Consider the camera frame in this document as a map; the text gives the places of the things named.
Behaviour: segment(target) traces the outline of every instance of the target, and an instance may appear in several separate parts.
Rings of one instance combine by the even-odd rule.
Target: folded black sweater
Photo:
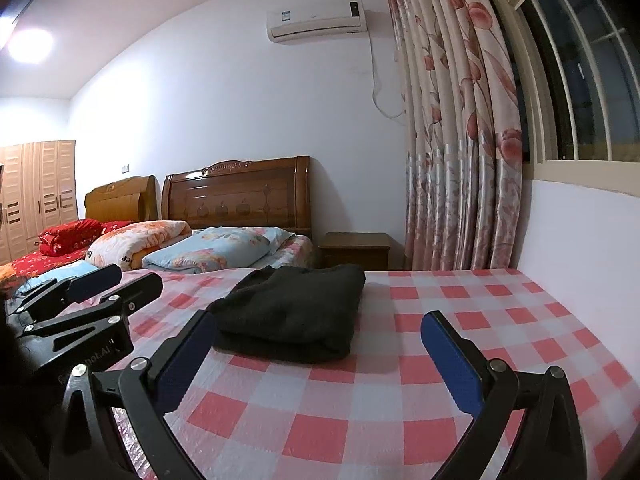
[[[211,303],[215,348],[298,363],[341,359],[351,349],[364,287],[360,266],[254,270]]]

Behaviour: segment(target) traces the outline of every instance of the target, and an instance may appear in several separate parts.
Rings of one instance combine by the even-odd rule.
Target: air conditioner
[[[267,15],[267,34],[274,43],[319,34],[364,32],[367,21],[359,0],[332,0],[295,6]]]

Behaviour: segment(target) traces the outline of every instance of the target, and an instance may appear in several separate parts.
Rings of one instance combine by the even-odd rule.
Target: wooden headboard
[[[85,217],[98,222],[158,220],[156,178],[132,176],[105,184],[84,197]]]
[[[281,227],[311,236],[308,156],[226,160],[202,170],[168,175],[162,219],[193,229],[218,226]]]

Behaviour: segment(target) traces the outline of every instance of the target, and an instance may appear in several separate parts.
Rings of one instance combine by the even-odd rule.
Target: wardrobe
[[[76,142],[49,140],[0,148],[0,264],[38,249],[43,229],[78,219]]]

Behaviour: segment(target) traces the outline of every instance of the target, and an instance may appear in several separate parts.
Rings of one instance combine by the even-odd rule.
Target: ceiling light
[[[6,45],[7,41],[9,41],[14,28],[15,20],[13,18],[0,16],[0,50],[2,50],[2,47]]]
[[[9,54],[21,63],[40,63],[51,52],[53,37],[46,30],[30,28],[12,35]]]

